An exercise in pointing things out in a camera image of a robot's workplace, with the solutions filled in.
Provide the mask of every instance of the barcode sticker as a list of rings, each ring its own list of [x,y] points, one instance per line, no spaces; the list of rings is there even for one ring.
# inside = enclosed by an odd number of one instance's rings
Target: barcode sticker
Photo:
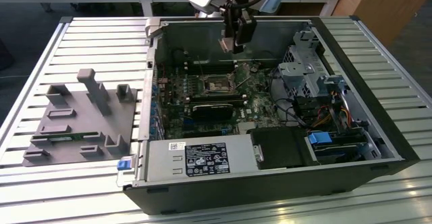
[[[170,142],[168,150],[184,150],[185,142]]]

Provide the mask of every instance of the warning label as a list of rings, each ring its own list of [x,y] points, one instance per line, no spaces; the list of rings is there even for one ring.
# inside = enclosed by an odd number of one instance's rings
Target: warning label
[[[225,143],[185,146],[184,151],[189,177],[229,173]]]

